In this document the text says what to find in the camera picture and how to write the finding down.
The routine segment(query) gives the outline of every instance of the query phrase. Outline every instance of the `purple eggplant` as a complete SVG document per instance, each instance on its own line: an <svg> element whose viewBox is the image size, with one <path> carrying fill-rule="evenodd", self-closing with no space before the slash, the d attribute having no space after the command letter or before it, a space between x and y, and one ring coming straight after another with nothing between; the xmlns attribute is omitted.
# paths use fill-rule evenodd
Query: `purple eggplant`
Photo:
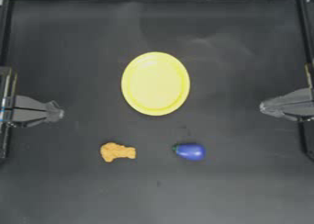
<svg viewBox="0 0 314 224"><path fill-rule="evenodd" d="M172 146L172 150L182 158L191 161L200 161L206 154L206 149L200 144L179 144Z"/></svg>

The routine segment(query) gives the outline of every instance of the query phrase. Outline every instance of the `toy eggplant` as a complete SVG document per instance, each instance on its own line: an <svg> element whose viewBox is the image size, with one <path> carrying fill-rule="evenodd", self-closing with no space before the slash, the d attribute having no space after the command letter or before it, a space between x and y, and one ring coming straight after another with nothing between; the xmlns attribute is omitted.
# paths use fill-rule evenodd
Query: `toy eggplant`
<svg viewBox="0 0 314 224"><path fill-rule="evenodd" d="M200 161L204 158L206 149L200 144L179 144L172 146L175 153L184 159Z"/></svg>

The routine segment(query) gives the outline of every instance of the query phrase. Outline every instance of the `black surface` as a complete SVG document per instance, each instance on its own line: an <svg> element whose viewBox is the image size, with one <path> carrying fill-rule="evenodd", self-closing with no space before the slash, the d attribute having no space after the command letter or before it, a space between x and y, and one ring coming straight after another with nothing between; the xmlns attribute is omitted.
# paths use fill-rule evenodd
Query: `black surface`
<svg viewBox="0 0 314 224"><path fill-rule="evenodd" d="M259 112L306 87L295 4L20 1L8 65L19 94L56 100L63 121L14 130L0 167L1 223L307 223L314 165L296 125ZM120 93L127 63L164 51L187 67L182 108L153 118ZM105 164L99 146L137 148ZM207 160L176 158L195 141Z"/></svg>

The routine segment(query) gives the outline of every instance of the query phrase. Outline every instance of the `orange toy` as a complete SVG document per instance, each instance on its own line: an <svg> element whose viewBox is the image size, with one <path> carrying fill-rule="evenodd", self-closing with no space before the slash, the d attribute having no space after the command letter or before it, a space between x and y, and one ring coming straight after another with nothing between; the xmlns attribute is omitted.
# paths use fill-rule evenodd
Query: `orange toy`
<svg viewBox="0 0 314 224"><path fill-rule="evenodd" d="M136 150L133 147L125 147L113 142L101 145L100 154L105 162L112 162L116 158L136 158Z"/></svg>

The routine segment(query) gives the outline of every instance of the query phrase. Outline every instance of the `black tray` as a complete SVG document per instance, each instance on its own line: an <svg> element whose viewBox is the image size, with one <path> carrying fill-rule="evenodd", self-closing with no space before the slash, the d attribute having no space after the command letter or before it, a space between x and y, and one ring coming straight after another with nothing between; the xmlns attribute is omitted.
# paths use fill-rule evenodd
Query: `black tray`
<svg viewBox="0 0 314 224"><path fill-rule="evenodd" d="M312 163L298 126L259 103L306 87L298 0L5 0L1 61L17 92L55 99L65 118L16 129L0 167L0 222L306 223ZM164 117L128 106L127 63L173 55L191 79L187 102ZM109 140L137 159L101 161ZM175 157L199 142L207 159Z"/></svg>

